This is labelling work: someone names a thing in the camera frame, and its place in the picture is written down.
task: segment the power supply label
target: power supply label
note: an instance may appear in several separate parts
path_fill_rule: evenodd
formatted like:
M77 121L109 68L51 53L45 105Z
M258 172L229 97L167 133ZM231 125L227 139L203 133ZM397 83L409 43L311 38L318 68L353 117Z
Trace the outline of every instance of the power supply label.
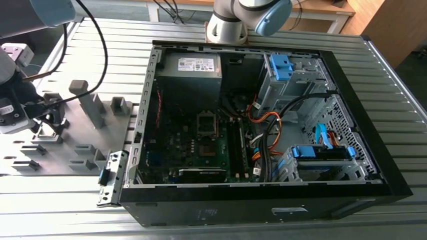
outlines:
M214 72L214 59L182 57L178 60L178 71Z

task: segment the blue plastic latch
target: blue plastic latch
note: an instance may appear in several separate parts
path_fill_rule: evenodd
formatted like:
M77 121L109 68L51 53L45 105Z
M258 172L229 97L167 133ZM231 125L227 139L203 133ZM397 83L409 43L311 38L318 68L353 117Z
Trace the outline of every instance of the blue plastic latch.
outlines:
M301 158L315 158L315 148L313 146L297 146Z
M278 81L289 81L294 73L294 63L290 62L289 55L271 54L271 65Z
M323 123L318 123L318 125L315 126L315 143L317 144L321 144L321 136L322 136L323 144L327 146L329 149L333 149L334 146L330 143L327 126Z
M275 176L277 176L278 171L281 170L281 168L282 168L283 164L286 164L286 161L285 161L285 160L282 160L282 161L281 161L281 163L279 163L278 167L274 169L274 171L273 171L273 173L271 173L271 176L273 176L273 177L275 177Z
M357 156L357 151L353 146L347 147L347 151L350 153L350 157L354 159Z
M298 158L301 156L299 151L297 150L295 147L293 147L293 154L294 154L294 158Z

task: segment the wooden furniture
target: wooden furniture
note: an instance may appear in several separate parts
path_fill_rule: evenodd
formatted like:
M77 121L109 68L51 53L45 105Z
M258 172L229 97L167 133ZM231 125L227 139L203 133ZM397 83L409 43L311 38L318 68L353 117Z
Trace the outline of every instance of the wooden furniture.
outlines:
M159 22L159 6L154 2L154 0L134 0L137 2L146 2L149 13L150 13L150 21L151 22ZM178 8L182 10L194 10L194 11L210 11L214 10L214 0L175 0L178 3ZM161 5L165 8L169 8L170 6L162 1L158 0ZM306 0L302 2L302 22L301 25L313 25L314 23L310 23L310 20L322 20L327 21L326 24L329 24L329 28L326 29L326 32L330 34L339 34L342 31L342 28L347 22L347 19L350 16L355 15L355 11L353 7L346 4L343 8L339 8L337 6L331 5L330 0ZM294 25L295 18L299 15L301 6L297 4L293 8L291 17L289 20L289 24Z
M347 0L357 11L342 34L372 38L396 68L427 38L426 0Z

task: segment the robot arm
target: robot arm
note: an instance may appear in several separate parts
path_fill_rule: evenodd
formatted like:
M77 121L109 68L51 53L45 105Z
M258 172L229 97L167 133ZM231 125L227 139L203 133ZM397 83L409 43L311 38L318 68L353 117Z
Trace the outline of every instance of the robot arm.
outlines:
M217 0L207 38L218 44L243 44L247 27L259 35L270 36L286 23L291 11L291 0Z
M75 19L77 11L71 0L14 0L0 8L0 39L13 37L45 28L55 28ZM34 118L51 115L50 123L57 120L59 109L46 108L46 100L38 95L31 82L25 82L25 73L21 70L25 51L17 59L0 47L0 133L14 134L25 129L34 128Z

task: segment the black cable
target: black cable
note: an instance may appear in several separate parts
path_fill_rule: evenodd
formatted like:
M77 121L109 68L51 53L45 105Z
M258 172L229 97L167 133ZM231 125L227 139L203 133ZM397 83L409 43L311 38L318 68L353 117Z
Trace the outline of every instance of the black cable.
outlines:
M58 60L57 66L53 68L51 71L47 71L46 73L41 73L41 74L37 74L37 75L25 77L25 78L23 78L23 81L25 81L25 82L33 82L33 81L37 80L37 79L42 79L42 78L53 75L53 73L55 73L57 70L59 69L59 67L61 67L61 65L62 65L62 63L63 63L65 57L66 57L67 46L69 46L67 24L63 24L62 27L63 27L63 31L65 31L65 42L63 42L65 46L63 46L63 48L62 48L62 54L61 54L61 58L59 58L59 60Z
M173 19L175 19L175 15L173 15L173 13L161 5L161 3L157 0L153 0L158 6L163 9L163 11L166 11L166 13L171 16Z
M175 9L177 9L177 16L178 16L178 18L179 18L179 20L181 20L181 23L185 24L185 21L183 21L182 16L181 16L179 6L178 6L178 4L177 4L177 1L173 0L173 2L174 2L174 5L175 5Z
M269 139L269 132L265 130L265 135L267 137L262 137L262 149L259 149L259 152L263 152L262 155L265 156L263 161L266 162L266 177L265 180L266 182L271 182L271 168L273 168L273 161L270 158L270 151L269 151L269 144L267 144L267 139Z
M310 93L306 95L302 95L297 98L294 98L287 104L286 106L282 108L281 112L279 112L279 116L281 118L283 118L285 114L287 113L289 110L291 110L301 102L303 102L307 99L311 98L329 98L334 93L333 92L319 92L319 93ZM270 158L270 152L269 152L269 145L267 145L267 139L269 139L269 133L271 132L275 124L278 121L271 121L267 127L267 130L265 130L265 134L262 136L262 141L263 144L261 145L262 147L259 148L259 154L261 154L261 158L262 158L262 162L270 163L271 162L271 158Z
M102 32L102 28L99 26L99 23L97 22L95 20L95 17L93 15L93 13L90 12L87 6L83 4L82 0L75 0L78 2L78 4L81 5L81 7L83 8L83 10L86 11L89 17L91 18L93 22L94 22L94 25L95 25L95 28L98 30L98 34L99 34L99 38L101 38L101 42L102 42L102 46L103 46L103 50L105 50L105 68L103 68L103 71L102 71L102 75L101 75L101 79L99 79L99 82L97 84L97 86L89 90L87 92L77 95L77 96L73 96L67 99L63 99L58 102L54 102L53 104L47 105L49 108L54 108L57 106L59 106L61 104L65 104L75 99L79 99L87 95L90 95L91 93L94 93L97 91L97 89L99 89L101 85L103 84L103 81L105 81L105 78L106 78L106 74L107 74L107 68L109 68L109 49L107 49L107 43L106 43L106 39L105 39L105 35L103 35L103 32Z
M190 16L190 18L185 21L185 23L187 23L193 18L194 18L194 16L195 16L195 13L197 13L197 10L194 10L193 11L193 14L191 14L191 16Z
M298 27L298 25L301 24L302 18L303 18L303 5L302 5L301 0L297 0L297 1L298 1L298 5L299 5L299 11L298 11L298 16L297 16L294 26L291 27L290 31Z

